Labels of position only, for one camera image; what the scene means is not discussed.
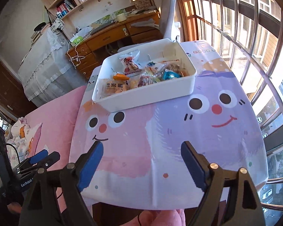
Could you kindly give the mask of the person left hand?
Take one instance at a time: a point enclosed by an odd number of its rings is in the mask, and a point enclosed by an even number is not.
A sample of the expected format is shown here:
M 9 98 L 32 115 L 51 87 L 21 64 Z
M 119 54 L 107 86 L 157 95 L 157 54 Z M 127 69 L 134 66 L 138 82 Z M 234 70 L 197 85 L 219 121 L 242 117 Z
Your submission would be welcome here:
M 17 202 L 12 202 L 7 205 L 8 210 L 13 214 L 20 214 L 22 211 L 22 206 Z

